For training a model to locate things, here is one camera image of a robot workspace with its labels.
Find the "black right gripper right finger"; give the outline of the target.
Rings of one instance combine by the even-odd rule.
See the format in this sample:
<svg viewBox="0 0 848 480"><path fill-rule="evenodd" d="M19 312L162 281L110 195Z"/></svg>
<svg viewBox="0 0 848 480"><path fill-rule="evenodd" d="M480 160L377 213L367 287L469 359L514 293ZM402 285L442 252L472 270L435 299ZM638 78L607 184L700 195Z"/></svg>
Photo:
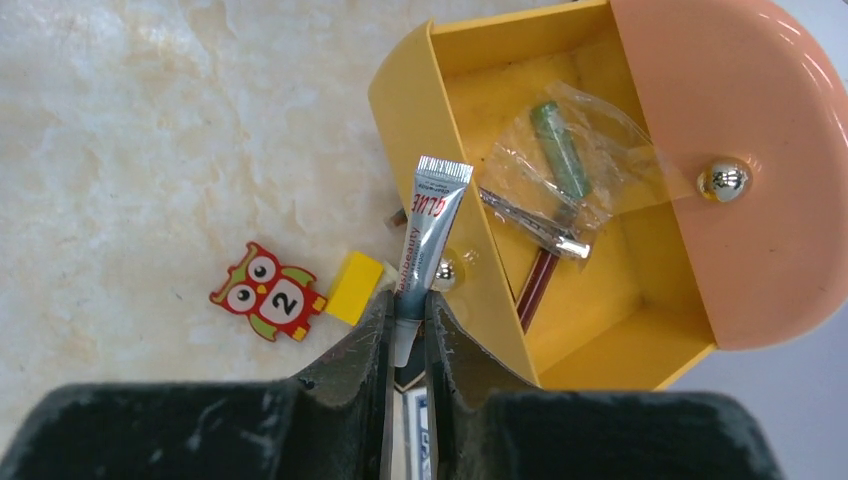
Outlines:
<svg viewBox="0 0 848 480"><path fill-rule="evenodd" d="M425 310L436 479L779 479L759 424L714 393L546 391L474 340L444 297Z"/></svg>

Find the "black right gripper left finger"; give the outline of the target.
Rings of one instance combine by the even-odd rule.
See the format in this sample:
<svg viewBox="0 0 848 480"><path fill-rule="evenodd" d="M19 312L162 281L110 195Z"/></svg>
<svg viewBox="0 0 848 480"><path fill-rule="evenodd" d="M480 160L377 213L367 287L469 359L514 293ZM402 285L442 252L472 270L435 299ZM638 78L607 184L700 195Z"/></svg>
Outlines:
<svg viewBox="0 0 848 480"><path fill-rule="evenodd" d="M5 479L386 479L393 296L271 381L71 384L29 413Z"/></svg>

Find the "dark red lipstick tube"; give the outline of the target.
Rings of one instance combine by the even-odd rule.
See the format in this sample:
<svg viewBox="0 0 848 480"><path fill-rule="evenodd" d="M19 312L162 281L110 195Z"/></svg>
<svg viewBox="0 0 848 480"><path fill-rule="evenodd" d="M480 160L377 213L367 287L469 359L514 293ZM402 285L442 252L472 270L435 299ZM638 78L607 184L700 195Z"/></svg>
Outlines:
<svg viewBox="0 0 848 480"><path fill-rule="evenodd" d="M541 303L545 290L556 270L559 258L545 249L539 249L533 268L519 295L516 311L522 331L526 333Z"/></svg>

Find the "silver small tube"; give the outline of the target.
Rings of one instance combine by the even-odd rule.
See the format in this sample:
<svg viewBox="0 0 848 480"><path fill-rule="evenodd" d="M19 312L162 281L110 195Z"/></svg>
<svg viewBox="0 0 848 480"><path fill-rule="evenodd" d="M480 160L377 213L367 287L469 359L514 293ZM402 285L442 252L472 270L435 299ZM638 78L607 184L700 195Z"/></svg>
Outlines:
<svg viewBox="0 0 848 480"><path fill-rule="evenodd" d="M407 229L394 294L393 365L408 364L426 300L473 167L423 156L414 172Z"/></svg>

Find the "clear plastic wrapper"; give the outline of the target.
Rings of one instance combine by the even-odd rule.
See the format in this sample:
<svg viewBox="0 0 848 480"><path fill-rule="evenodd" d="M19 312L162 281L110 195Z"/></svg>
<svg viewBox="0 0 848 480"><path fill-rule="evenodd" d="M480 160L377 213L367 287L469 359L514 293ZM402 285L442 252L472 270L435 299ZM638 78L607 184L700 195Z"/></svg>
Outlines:
<svg viewBox="0 0 848 480"><path fill-rule="evenodd" d="M622 110L556 82L494 142L479 196L541 250L584 266L614 217L669 201L670 174Z"/></svg>

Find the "white round drawer organizer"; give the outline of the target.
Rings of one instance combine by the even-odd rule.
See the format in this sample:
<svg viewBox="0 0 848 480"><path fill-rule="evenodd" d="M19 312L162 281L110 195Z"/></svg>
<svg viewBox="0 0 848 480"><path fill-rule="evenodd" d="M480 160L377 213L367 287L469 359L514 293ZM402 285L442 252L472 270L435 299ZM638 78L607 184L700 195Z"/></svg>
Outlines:
<svg viewBox="0 0 848 480"><path fill-rule="evenodd" d="M473 166L464 330L549 389L667 386L847 300L847 93L770 1L578 1L425 23L369 88L406 207Z"/></svg>

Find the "green tube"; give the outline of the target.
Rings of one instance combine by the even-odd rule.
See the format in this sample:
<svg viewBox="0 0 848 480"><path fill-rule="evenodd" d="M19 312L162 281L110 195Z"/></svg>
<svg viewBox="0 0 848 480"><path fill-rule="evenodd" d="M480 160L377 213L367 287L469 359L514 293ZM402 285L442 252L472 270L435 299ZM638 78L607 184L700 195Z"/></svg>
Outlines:
<svg viewBox="0 0 848 480"><path fill-rule="evenodd" d="M558 190L574 199L587 197L591 184L558 104L537 105L529 116Z"/></svg>

